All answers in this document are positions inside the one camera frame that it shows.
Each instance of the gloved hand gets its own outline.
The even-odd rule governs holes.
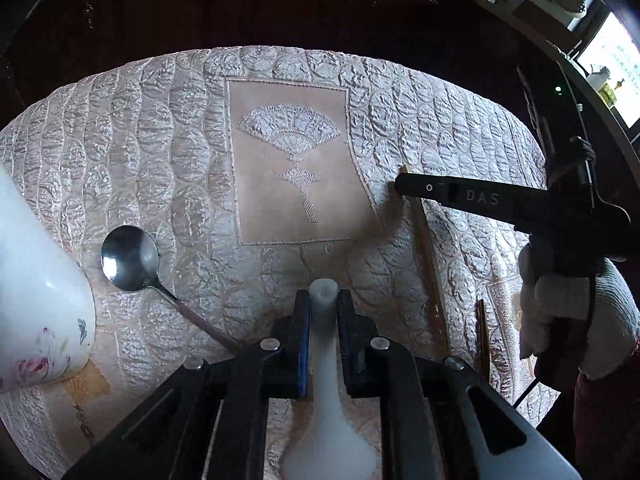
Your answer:
[[[527,244],[518,257],[523,282],[521,359],[545,351],[549,345],[549,324],[554,317],[586,320],[589,312],[589,279],[535,270],[530,252]],[[602,268],[604,271],[596,276],[593,321],[580,364],[580,371],[590,380],[601,379],[616,370],[640,338],[640,312],[625,280],[611,261],[604,259]]]

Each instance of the white textured fabric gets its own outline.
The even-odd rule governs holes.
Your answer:
[[[532,280],[530,245],[518,257],[524,283],[520,357],[540,354],[549,345],[549,324],[555,317],[586,320],[589,314],[589,279],[546,274]],[[640,312],[616,266],[604,260],[596,277],[593,320],[580,370],[590,380],[606,377],[629,357],[640,338]]]
[[[225,78],[285,80],[348,92],[347,132],[385,236],[286,246],[238,244]],[[153,291],[117,291],[100,271],[104,237],[140,225],[156,238],[162,282],[233,336],[257,340],[290,312],[295,291],[320,277],[350,288],[380,332],[435,355],[438,327],[407,202],[389,188],[398,168],[542,187],[543,157],[504,108],[432,76],[382,60],[247,46],[145,59],[60,88],[0,133],[0,160],[40,220],[81,263],[96,299],[92,362],[110,393],[74,406],[62,384],[0,397],[0,414],[27,459],[52,478],[130,412],[190,354],[225,351]],[[476,297],[485,299],[492,385],[512,401],[532,365],[518,359],[512,300],[526,237],[510,225],[425,202],[444,291],[450,346],[474,362]],[[533,424],[555,394],[539,387],[519,410]],[[377,403],[343,399],[380,449]],[[271,403],[265,476],[309,415]]]

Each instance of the window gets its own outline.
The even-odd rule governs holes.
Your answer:
[[[640,53],[613,13],[577,60],[587,72],[591,72],[591,65],[606,66],[611,72],[612,88],[624,79],[616,90],[616,110],[628,127],[640,119]]]

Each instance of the metal screw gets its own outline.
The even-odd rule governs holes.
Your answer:
[[[202,357],[189,356],[184,360],[184,366],[187,370],[200,370],[204,364]]]
[[[274,337],[268,337],[260,341],[260,348],[267,352],[273,352],[280,348],[280,342]]]
[[[451,355],[444,359],[444,364],[447,368],[451,368],[452,370],[463,370],[466,366],[466,363],[455,355]]]
[[[389,347],[391,346],[389,339],[386,337],[375,337],[369,342],[369,344],[371,345],[371,348],[375,348],[376,350],[389,350]]]

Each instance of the tablecloth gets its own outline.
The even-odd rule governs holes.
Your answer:
[[[281,172],[261,178],[260,156],[279,157]],[[228,357],[154,291],[130,294],[106,281],[99,252],[110,229],[149,231],[163,283],[236,338],[267,335],[297,289],[328,276],[352,290],[381,333],[434,357],[443,327],[427,307],[409,206],[389,187],[398,168],[544,186],[539,147],[500,105],[384,60],[276,46],[153,57],[59,88],[0,132],[0,160],[82,265],[96,302],[80,379],[0,397],[16,444],[52,479],[185,357]],[[255,186],[273,199],[252,194]],[[513,317],[526,237],[434,202],[423,207],[450,350],[474,362],[475,304],[484,298],[491,382],[512,401],[532,377],[532,363],[518,359]],[[279,210],[296,218],[291,229],[274,226]],[[555,396],[539,386],[520,413],[536,424]],[[377,404],[343,398],[380,450]],[[272,401],[266,478],[279,478],[278,459],[307,415],[304,402]]]

